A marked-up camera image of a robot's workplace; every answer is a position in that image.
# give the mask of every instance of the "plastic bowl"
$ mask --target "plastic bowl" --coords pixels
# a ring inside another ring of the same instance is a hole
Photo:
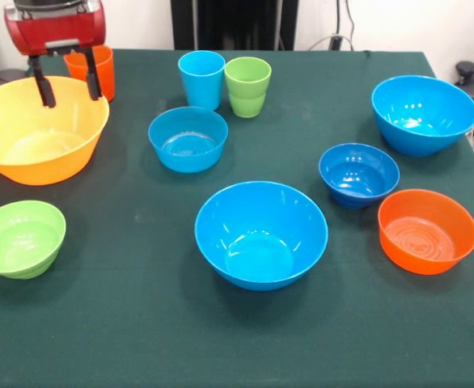
[[[426,156],[451,146],[474,125],[474,101],[436,78],[406,75],[381,82],[372,93],[377,125],[402,154]]]
[[[379,207],[378,219],[384,252],[410,272],[445,272],[474,249],[471,215],[438,192],[410,189],[391,194]]]
[[[399,167],[388,154],[370,145],[347,143],[327,150],[320,174],[334,200],[347,208],[364,208],[399,183]]]
[[[34,78],[0,86],[0,174],[18,183],[61,182],[90,160],[109,117],[85,82],[47,77],[57,106],[45,108]]]
[[[0,207],[0,275],[39,276],[56,259],[65,233],[65,217],[51,204],[22,200]]]
[[[197,214],[197,245],[214,270],[251,291],[285,287],[325,251],[328,228],[305,194],[274,182],[242,182],[215,193]]]
[[[165,167],[200,172],[221,158],[228,125],[216,112],[199,107],[166,111],[149,126],[149,140]]]

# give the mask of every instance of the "wall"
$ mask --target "wall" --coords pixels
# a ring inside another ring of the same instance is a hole
[[[342,2],[341,31],[350,24]],[[0,69],[23,67],[2,19],[0,0]],[[173,49],[169,0],[104,0],[107,43],[116,48]],[[334,0],[299,0],[297,50],[308,49],[334,32]],[[423,51],[438,77],[456,80],[457,61],[474,61],[474,0],[349,0],[356,23],[356,50]],[[326,49],[328,40],[316,49]]]
[[[0,70],[24,68],[23,58],[11,42],[3,22],[0,0]],[[124,49],[173,49],[172,15],[169,0],[141,0],[127,6],[127,0],[103,0],[106,14],[106,43]]]
[[[335,31],[336,2],[299,1],[295,49],[306,50]],[[457,79],[457,61],[474,61],[474,0],[349,0],[349,5],[356,50],[423,51],[437,77],[448,81]],[[341,0],[341,33],[349,32]],[[328,40],[316,49],[327,47]]]

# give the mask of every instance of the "dark green cloth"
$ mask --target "dark green cloth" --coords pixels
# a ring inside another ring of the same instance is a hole
[[[116,51],[116,98],[83,172],[31,188],[0,176],[0,205],[46,200],[66,216],[55,264],[29,281],[0,277],[0,386],[471,387],[474,253],[440,276],[393,265],[376,212],[328,197],[318,172],[330,146],[378,146],[400,166],[399,189],[428,188],[474,217],[466,140],[428,158],[390,150],[374,123],[373,87],[432,74],[420,53],[223,53],[269,61],[262,113],[245,120],[224,95],[230,136],[219,164],[196,175],[162,167],[150,121],[185,104],[181,52]],[[45,62],[65,74],[62,59]],[[320,262],[297,283],[252,293],[226,283],[193,235],[215,191],[248,179],[308,194],[330,228]]]

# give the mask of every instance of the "large yellow bowl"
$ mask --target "large yellow bowl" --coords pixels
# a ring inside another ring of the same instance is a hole
[[[87,84],[48,77],[55,108],[45,108],[34,78],[0,86],[0,174],[18,183],[61,182],[89,162],[108,122],[109,104]]]

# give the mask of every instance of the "green cup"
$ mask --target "green cup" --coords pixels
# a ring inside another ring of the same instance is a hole
[[[234,114],[243,118],[257,116],[271,78],[269,63],[260,58],[239,57],[226,64],[224,75]]]

